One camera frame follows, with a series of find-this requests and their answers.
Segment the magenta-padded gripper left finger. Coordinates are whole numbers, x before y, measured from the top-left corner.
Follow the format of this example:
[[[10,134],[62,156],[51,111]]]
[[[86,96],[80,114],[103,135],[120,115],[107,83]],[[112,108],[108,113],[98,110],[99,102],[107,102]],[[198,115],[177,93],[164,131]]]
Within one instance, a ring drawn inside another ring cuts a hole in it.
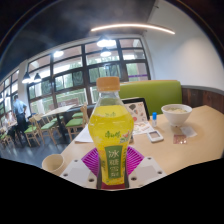
[[[81,159],[74,159],[62,172],[61,177],[84,188],[96,189],[100,163],[94,148]]]

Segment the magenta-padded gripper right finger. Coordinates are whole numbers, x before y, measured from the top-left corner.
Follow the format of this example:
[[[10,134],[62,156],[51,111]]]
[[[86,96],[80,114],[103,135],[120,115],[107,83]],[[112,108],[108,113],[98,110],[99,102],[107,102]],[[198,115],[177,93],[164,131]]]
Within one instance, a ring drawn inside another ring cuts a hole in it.
[[[153,157],[144,157],[131,146],[127,149],[126,174],[129,188],[140,188],[166,176]]]

